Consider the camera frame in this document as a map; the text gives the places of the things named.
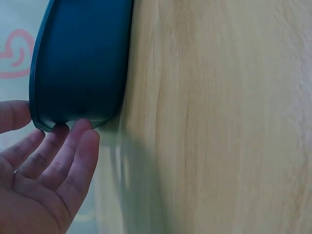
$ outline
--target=palm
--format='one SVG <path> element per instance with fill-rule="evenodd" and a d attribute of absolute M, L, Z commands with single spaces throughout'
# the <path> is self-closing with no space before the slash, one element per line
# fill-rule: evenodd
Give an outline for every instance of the palm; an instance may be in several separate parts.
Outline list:
<path fill-rule="evenodd" d="M 0 102 L 0 133 L 29 121 L 27 102 Z M 70 132 L 56 126 L 45 138 L 36 130 L 0 152 L 0 233 L 65 233 L 88 192 L 98 144 L 80 120 Z"/>

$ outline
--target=pink heart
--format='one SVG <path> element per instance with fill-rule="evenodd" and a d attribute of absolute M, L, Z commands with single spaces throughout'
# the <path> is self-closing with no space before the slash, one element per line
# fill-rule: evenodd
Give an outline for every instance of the pink heart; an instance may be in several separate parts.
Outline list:
<path fill-rule="evenodd" d="M 30 58 L 33 53 L 33 49 L 35 46 L 34 39 L 32 36 L 23 29 L 16 29 L 14 30 L 8 37 L 8 39 L 5 42 L 4 51 L 0 52 L 0 60 L 1 59 L 11 59 L 13 57 L 13 50 L 12 50 L 12 41 L 15 37 L 22 37 L 25 39 Z M 11 64 L 11 67 L 18 67 L 20 66 L 25 59 L 25 51 L 24 48 L 19 49 L 19 59 Z M 0 78 L 2 79 L 10 79 L 10 78 L 18 78 L 22 76 L 28 75 L 30 72 L 30 67 L 24 70 L 14 71 L 14 72 L 2 72 L 0 71 Z"/>

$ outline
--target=finger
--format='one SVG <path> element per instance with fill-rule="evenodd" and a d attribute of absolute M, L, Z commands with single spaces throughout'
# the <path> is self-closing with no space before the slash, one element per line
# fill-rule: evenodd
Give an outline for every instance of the finger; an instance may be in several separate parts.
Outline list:
<path fill-rule="evenodd" d="M 72 219 L 74 219 L 88 193 L 98 162 L 98 150 L 98 133 L 94 130 L 84 132 L 68 177 L 56 191 Z"/>
<path fill-rule="evenodd" d="M 16 173 L 37 179 L 49 166 L 69 132 L 66 125 L 57 125 L 44 139 L 40 147 L 21 165 Z"/>
<path fill-rule="evenodd" d="M 15 171 L 35 150 L 44 139 L 44 132 L 35 130 L 13 146 L 0 152 Z"/>
<path fill-rule="evenodd" d="M 92 129 L 91 123 L 85 119 L 80 119 L 74 124 L 65 143 L 48 168 L 38 178 L 43 186 L 55 191 L 63 183 L 74 161 L 80 138 L 85 131 L 90 129 Z"/>
<path fill-rule="evenodd" d="M 28 101 L 0 102 L 0 134 L 26 126 L 31 120 Z"/>

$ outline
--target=light wood wall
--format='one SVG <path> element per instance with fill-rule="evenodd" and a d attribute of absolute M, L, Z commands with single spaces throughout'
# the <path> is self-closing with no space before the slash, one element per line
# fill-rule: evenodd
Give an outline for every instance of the light wood wall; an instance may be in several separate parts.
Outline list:
<path fill-rule="evenodd" d="M 311 234 L 312 1 L 136 0 L 100 132 L 99 232 Z"/>

